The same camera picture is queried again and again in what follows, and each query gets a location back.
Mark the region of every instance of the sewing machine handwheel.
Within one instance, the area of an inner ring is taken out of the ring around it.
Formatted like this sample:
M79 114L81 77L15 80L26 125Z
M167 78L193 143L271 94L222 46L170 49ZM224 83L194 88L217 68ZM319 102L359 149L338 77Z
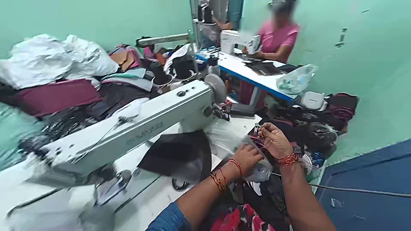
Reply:
M216 74L209 74L204 82L208 84L214 92L214 103L220 104L226 101L227 90L224 81Z

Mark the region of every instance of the electrical cable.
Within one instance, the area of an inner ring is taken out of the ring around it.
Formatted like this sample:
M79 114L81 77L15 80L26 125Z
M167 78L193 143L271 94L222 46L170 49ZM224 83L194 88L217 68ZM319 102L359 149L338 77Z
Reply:
M271 173L271 174L281 177L281 175L277 173ZM336 188L336 187L329 187L329 186L323 186L323 185L315 185L315 184L310 184L310 183L309 185L314 186L314 187L324 188L324 189L337 190L337 191L363 192L363 193L379 194L379 195L386 195L386 196L399 196L399 197L411 198L411 194L381 192L381 191L372 191L372 190L365 190L365 189Z

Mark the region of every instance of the red printed fabric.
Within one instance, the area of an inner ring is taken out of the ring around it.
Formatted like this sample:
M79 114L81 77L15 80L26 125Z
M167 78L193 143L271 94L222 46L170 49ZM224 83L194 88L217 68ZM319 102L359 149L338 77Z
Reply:
M257 215L249 204L238 206L234 212L218 219L211 231L275 231Z

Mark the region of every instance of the blue sleeve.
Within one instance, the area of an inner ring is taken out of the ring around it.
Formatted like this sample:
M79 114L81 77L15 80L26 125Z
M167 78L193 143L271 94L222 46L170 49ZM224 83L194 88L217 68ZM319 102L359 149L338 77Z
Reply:
M176 202L171 203L150 223L146 231L180 231L191 230Z

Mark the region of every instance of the bangle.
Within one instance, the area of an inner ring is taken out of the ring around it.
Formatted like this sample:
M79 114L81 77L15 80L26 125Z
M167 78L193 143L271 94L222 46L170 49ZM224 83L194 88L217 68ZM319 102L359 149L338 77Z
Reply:
M291 153L289 156L286 156L281 159L277 159L279 166L286 166L298 161L298 156L295 153Z
M217 185L218 190L220 190L221 194L223 194L226 190L223 184L221 183L220 178L217 176L217 174L215 174L215 172L211 172L211 178L214 180L215 184Z
M220 171L221 171L221 174L223 175L224 182L226 183L226 187L227 187L227 180L226 180L226 176L224 176L224 173L223 173L223 171L221 170L221 168L220 168Z
M233 162L233 163L235 163L236 165L237 165L237 168L240 170L240 177L242 176L242 171L241 171L241 166L240 166L240 164L235 160L235 159L233 159L233 158L230 158L229 159L229 162Z

